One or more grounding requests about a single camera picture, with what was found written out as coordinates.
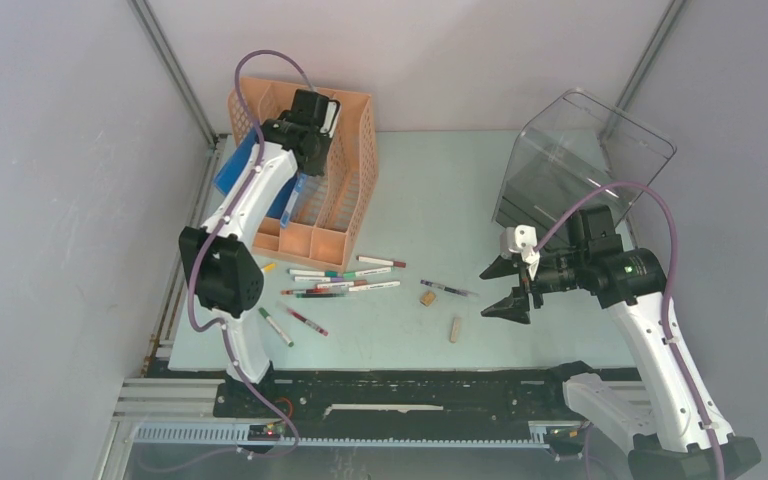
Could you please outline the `blue folder front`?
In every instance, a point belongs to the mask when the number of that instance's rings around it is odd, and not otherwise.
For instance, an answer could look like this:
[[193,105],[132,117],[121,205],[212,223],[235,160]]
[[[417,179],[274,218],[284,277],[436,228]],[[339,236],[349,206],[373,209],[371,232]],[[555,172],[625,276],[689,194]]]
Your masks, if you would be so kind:
[[230,190],[239,179],[245,166],[249,162],[256,141],[256,132],[251,129],[214,177],[214,186],[223,196],[229,194]]

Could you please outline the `blue folder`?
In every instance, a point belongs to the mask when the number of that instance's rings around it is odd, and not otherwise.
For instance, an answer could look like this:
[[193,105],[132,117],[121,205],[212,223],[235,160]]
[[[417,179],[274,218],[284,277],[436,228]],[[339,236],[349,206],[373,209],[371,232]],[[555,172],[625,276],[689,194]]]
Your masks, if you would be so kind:
[[284,210],[282,212],[282,215],[279,219],[279,225],[281,229],[286,229],[291,218],[293,215],[293,212],[295,210],[296,204],[298,202],[298,199],[303,192],[306,182],[308,179],[308,175],[305,173],[299,173],[295,183],[293,185],[292,190],[290,191],[290,194],[288,196],[287,202],[285,204]]
[[249,162],[256,141],[256,132],[251,129],[214,177],[214,186],[223,196],[229,194],[230,190],[239,179],[245,166]]
[[281,188],[266,213],[268,218],[280,219],[282,217],[295,185],[296,181],[291,179]]

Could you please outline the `small cork block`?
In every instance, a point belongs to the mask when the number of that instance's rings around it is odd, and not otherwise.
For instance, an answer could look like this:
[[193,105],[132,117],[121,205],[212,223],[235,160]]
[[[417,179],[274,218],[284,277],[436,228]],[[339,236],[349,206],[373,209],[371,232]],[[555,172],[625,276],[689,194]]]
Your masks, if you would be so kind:
[[423,306],[431,306],[436,300],[436,295],[431,291],[426,291],[419,299],[419,302]]

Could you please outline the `clear plastic drawer cabinet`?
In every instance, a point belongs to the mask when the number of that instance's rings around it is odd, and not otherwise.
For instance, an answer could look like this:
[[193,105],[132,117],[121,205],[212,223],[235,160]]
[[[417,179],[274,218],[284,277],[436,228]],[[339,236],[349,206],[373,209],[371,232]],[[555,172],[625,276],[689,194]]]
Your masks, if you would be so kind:
[[651,185],[676,152],[658,129],[584,89],[570,89],[516,137],[494,220],[503,227],[531,225],[543,236],[598,187]]

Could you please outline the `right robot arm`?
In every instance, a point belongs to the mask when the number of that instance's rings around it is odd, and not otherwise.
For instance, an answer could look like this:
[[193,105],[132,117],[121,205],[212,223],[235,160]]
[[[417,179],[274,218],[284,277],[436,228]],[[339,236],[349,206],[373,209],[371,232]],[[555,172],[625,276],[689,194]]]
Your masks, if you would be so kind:
[[556,418],[583,416],[626,454],[635,479],[737,479],[758,465],[757,442],[734,433],[682,342],[656,256],[625,249],[606,206],[581,209],[564,227],[568,246],[548,254],[536,252],[534,227],[503,230],[500,254],[480,276],[513,275],[518,283],[481,314],[527,324],[544,295],[589,292],[630,349],[650,409],[624,399],[577,362],[559,366],[561,379],[543,388],[545,411]]

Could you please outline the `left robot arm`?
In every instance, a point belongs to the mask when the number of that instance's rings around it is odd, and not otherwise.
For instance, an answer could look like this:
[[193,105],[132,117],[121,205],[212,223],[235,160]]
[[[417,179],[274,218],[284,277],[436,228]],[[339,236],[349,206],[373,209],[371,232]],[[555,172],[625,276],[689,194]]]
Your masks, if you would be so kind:
[[237,402],[252,416],[276,403],[261,380],[271,366],[250,314],[264,288],[251,249],[262,221],[284,186],[298,175],[324,172],[334,137],[332,121],[269,119],[255,127],[248,160],[217,210],[178,238],[186,276],[186,317],[193,331],[219,330],[232,378],[245,382]]

